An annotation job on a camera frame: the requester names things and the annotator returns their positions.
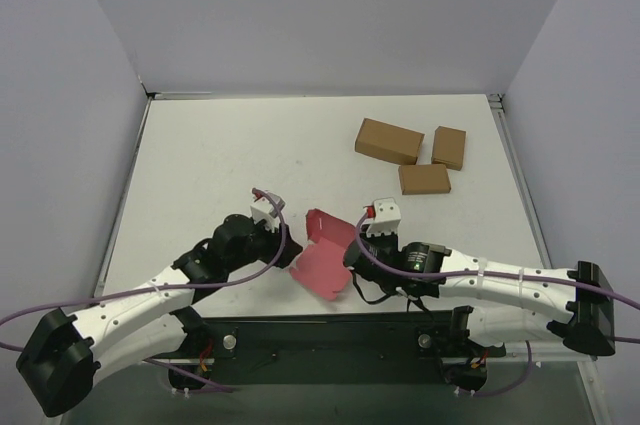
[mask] gray wall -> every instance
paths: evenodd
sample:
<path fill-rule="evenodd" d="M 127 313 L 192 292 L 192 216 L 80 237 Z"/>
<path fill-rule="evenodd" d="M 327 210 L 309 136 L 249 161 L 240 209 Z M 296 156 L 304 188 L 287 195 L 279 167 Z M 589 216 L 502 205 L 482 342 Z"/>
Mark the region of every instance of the gray wall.
<path fill-rule="evenodd" d="M 144 106 L 96 0 L 0 0 L 1 316 L 88 295 Z M 16 358 L 0 350 L 0 422 L 38 423 Z"/>
<path fill-rule="evenodd" d="M 558 0 L 506 95 L 506 115 L 557 267 L 588 259 L 640 299 L 640 0 Z M 618 305 L 617 334 L 640 337 Z M 638 346 L 602 359 L 621 424 L 638 423 Z"/>
<path fill-rule="evenodd" d="M 151 91 L 504 92 L 556 0 L 98 0 Z"/>

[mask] white table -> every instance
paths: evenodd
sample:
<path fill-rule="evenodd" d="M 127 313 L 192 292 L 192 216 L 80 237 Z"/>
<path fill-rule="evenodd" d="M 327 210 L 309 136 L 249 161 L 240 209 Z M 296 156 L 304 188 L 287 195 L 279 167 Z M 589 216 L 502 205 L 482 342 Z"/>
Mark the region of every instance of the white table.
<path fill-rule="evenodd" d="M 418 163 L 429 163 L 435 129 L 467 131 L 464 168 L 451 171 L 447 195 L 402 196 L 398 167 L 355 153 L 365 117 L 425 134 Z M 136 286 L 211 236 L 229 214 L 249 214 L 251 188 L 287 202 L 285 218 L 306 244 L 305 214 L 320 208 L 355 223 L 362 206 L 393 196 L 402 210 L 400 241 L 438 243 L 492 260 L 542 263 L 484 95 L 160 100 L 151 104 L 105 284 Z M 253 264 L 233 278 L 264 266 Z M 374 284 L 362 283 L 368 298 Z M 433 309 L 459 303 L 427 300 Z M 378 306 L 349 286 L 320 299 L 277 269 L 198 303 L 203 316 L 401 311 Z"/>

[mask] gray floor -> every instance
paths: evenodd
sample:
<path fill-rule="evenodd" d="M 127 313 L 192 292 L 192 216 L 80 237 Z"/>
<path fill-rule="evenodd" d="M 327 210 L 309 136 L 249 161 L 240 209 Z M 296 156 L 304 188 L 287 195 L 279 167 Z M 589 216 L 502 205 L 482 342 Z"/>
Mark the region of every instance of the gray floor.
<path fill-rule="evenodd" d="M 489 388 L 524 364 L 491 364 Z M 456 398 L 446 385 L 248 386 L 232 395 L 172 397 L 164 371 L 130 367 L 101 383 L 64 425 L 130 424 L 592 424 L 578 368 L 546 363 L 517 390 L 497 398 Z"/>

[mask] brown box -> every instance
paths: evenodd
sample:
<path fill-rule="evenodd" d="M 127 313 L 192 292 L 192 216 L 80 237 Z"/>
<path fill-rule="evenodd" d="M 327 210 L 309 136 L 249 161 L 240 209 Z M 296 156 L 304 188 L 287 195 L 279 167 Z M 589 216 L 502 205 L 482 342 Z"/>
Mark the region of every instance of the brown box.
<path fill-rule="evenodd" d="M 467 132 L 464 130 L 438 127 L 433 138 L 431 163 L 442 163 L 451 170 L 462 170 L 466 139 Z"/>
<path fill-rule="evenodd" d="M 449 193 L 451 183 L 447 167 L 436 165 L 401 165 L 400 187 L 403 195 L 422 195 L 429 193 Z"/>
<path fill-rule="evenodd" d="M 398 165 L 418 161 L 424 133 L 365 118 L 356 138 L 356 152 Z"/>

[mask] bolt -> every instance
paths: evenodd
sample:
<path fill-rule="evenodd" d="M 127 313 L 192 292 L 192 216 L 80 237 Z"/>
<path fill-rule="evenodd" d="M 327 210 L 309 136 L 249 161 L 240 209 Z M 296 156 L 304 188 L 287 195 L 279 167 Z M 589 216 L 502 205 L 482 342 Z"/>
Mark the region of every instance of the bolt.
<path fill-rule="evenodd" d="M 236 337 L 234 337 L 233 335 L 225 335 L 222 339 L 222 346 L 227 350 L 233 350 L 234 348 L 236 348 L 237 342 L 238 341 Z"/>
<path fill-rule="evenodd" d="M 423 333 L 418 337 L 418 346 L 420 348 L 429 348 L 431 346 L 431 337 Z"/>

